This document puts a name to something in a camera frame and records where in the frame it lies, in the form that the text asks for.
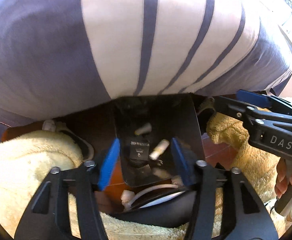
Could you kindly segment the person's right hand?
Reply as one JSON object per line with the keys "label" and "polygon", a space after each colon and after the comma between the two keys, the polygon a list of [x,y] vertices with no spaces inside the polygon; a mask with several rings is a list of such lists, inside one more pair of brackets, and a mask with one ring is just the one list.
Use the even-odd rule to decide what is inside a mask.
{"label": "person's right hand", "polygon": [[288,185],[292,185],[292,175],[289,177],[289,179],[286,178],[287,166],[286,161],[283,158],[279,160],[276,170],[277,178],[274,190],[277,197],[281,198],[288,189]]}

